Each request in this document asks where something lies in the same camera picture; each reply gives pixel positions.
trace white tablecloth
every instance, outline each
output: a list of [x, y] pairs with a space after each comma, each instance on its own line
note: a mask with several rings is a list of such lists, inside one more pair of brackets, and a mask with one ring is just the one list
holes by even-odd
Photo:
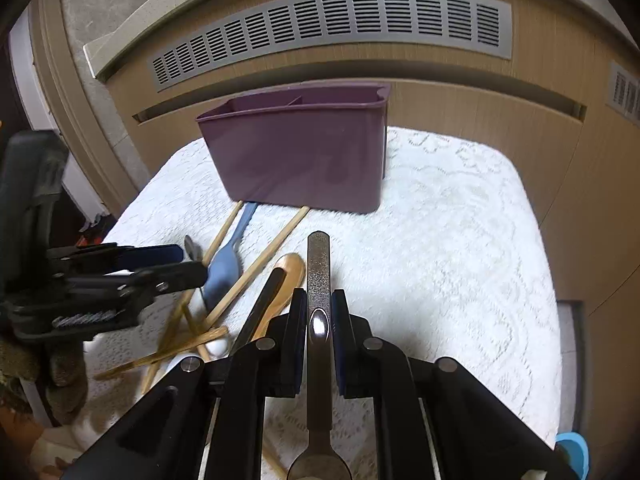
[[[378, 211], [311, 211], [222, 319], [231, 338], [273, 262], [292, 251], [306, 259], [306, 237], [323, 230], [331, 238], [332, 286], [345, 289], [350, 311], [369, 319], [375, 335], [415, 358], [456, 358], [553, 446], [561, 384], [558, 313], [540, 232], [513, 165], [486, 146], [403, 128], [389, 128], [387, 156]], [[231, 208], [199, 139], [172, 156], [105, 241], [182, 244], [189, 234], [206, 248]], [[258, 207], [239, 245], [245, 267], [295, 212]], [[154, 351], [172, 299], [145, 309], [139, 327], [87, 344], [89, 374]], [[141, 378], [138, 370], [90, 382], [74, 425], [84, 446], [135, 402]], [[285, 466], [306, 447], [304, 398], [303, 385], [296, 399], [268, 399], [265, 436]], [[369, 399], [334, 400], [332, 440], [354, 478], [375, 478]], [[262, 476], [272, 478], [265, 463]]]

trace light blue bowl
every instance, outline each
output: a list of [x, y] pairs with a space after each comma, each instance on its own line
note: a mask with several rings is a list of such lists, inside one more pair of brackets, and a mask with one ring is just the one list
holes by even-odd
[[569, 455], [569, 466], [580, 480], [585, 480], [589, 473], [589, 447], [587, 441], [579, 433], [559, 433], [556, 443]]

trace spoon handle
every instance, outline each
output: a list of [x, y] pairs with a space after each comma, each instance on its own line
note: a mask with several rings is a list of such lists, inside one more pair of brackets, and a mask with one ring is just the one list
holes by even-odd
[[236, 230], [231, 235], [231, 240], [229, 240], [229, 245], [234, 246], [238, 243], [240, 238], [242, 238], [242, 234], [244, 234], [244, 230], [249, 225], [249, 220], [255, 213], [255, 209], [258, 207], [257, 202], [247, 202], [244, 204], [244, 209], [242, 210], [242, 216], [238, 221], [238, 225], [236, 226]]
[[333, 427], [331, 393], [331, 265], [329, 236], [322, 231], [306, 239], [308, 327], [306, 328], [306, 427]]

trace vent grille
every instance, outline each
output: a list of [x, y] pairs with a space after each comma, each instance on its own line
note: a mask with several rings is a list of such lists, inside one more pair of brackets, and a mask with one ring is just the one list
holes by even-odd
[[[511, 59], [511, 33], [511, 6], [498, 0], [275, 0], [194, 31], [148, 66], [160, 91], [230, 63], [316, 45], [437, 44]], [[626, 107], [626, 82], [618, 91]]]
[[412, 32], [409, 0], [385, 0], [385, 14], [389, 32]]
[[640, 126], [640, 80], [615, 62], [610, 66], [607, 104]]
[[415, 0], [418, 32], [442, 36], [442, 8], [440, 0]]
[[356, 30], [358, 32], [380, 32], [380, 10], [378, 0], [351, 0], [353, 12], [356, 16]]

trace blue spoon handle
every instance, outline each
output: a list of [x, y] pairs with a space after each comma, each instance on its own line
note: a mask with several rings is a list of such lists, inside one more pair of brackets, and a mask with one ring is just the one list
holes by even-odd
[[254, 215], [255, 209], [257, 207], [258, 207], [257, 202], [248, 202], [244, 204], [244, 209], [242, 210], [242, 216], [238, 221], [236, 230], [231, 235], [231, 240], [229, 240], [229, 245], [234, 246], [236, 243], [238, 243], [238, 240], [242, 238], [242, 234], [244, 233], [244, 230], [249, 224], [249, 220], [251, 220], [251, 217]]

